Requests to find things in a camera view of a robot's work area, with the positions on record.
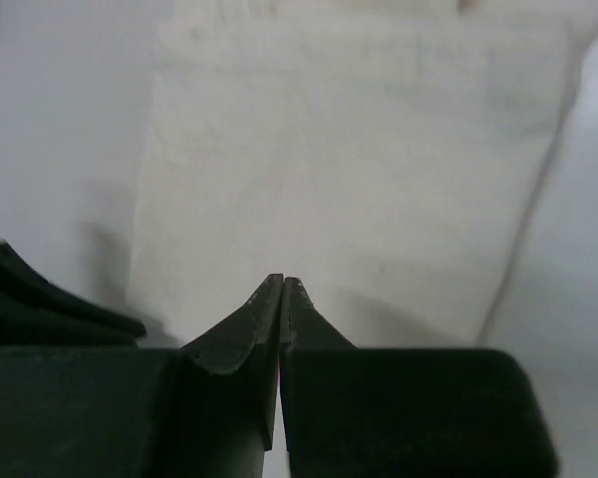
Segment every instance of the white cloth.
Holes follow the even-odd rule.
[[[473,341],[575,82],[572,17],[201,3],[161,29],[130,301],[186,342],[283,272],[360,346]]]

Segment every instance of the black object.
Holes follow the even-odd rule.
[[[513,359],[357,349],[298,279],[180,350],[124,347],[143,331],[0,244],[0,478],[260,477],[279,363],[293,478],[556,474]]]

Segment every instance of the fabric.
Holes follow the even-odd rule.
[[[282,272],[356,345],[471,343],[598,18],[243,5],[162,26],[129,300],[187,342]]]

